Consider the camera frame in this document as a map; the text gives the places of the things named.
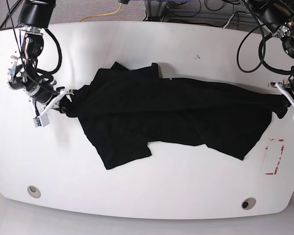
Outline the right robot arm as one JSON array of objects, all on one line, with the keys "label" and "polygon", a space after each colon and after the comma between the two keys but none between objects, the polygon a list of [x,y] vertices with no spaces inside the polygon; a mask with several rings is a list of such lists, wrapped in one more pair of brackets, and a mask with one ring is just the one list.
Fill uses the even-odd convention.
[{"label": "right robot arm", "polygon": [[[56,81],[53,76],[62,65],[60,44],[48,29],[55,6],[54,0],[24,1],[18,18],[20,33],[14,35],[20,55],[8,71],[9,87],[13,90],[23,90],[29,96],[37,117],[42,115],[38,110],[38,104],[43,105],[45,109],[64,113],[65,108],[61,106],[61,100],[69,94],[63,87],[54,88]],[[42,30],[53,39],[57,49],[58,63],[51,71],[37,67],[38,57],[44,48]]]}]

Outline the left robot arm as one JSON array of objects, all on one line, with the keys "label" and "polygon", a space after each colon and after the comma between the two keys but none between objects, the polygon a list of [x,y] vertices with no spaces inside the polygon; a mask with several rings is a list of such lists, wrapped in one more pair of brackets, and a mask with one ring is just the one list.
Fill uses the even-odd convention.
[{"label": "left robot arm", "polygon": [[273,73],[286,75],[288,80],[282,87],[294,100],[294,67],[289,70],[277,69],[265,61],[266,43],[274,37],[281,40],[284,52],[294,59],[294,0],[242,0],[240,3],[257,23],[257,26],[248,35],[258,29],[262,39],[258,46],[260,62],[256,68],[251,70],[244,70],[240,65],[239,53],[243,44],[239,45],[236,55],[239,69],[244,73],[252,73],[264,66]]}]

